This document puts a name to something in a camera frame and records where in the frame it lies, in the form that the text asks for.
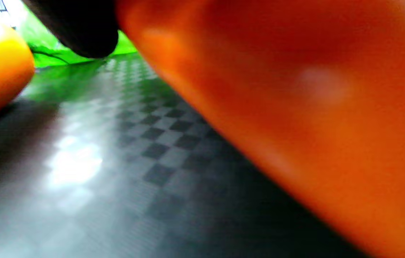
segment green fabric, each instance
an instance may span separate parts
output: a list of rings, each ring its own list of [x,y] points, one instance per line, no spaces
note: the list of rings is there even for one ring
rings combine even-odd
[[[81,57],[65,47],[30,10],[27,10],[27,13],[26,19],[16,28],[16,31],[24,38],[34,53],[35,67],[40,68],[92,61],[92,59]],[[111,56],[133,52],[137,52],[137,49],[124,33],[119,32],[118,45]]]

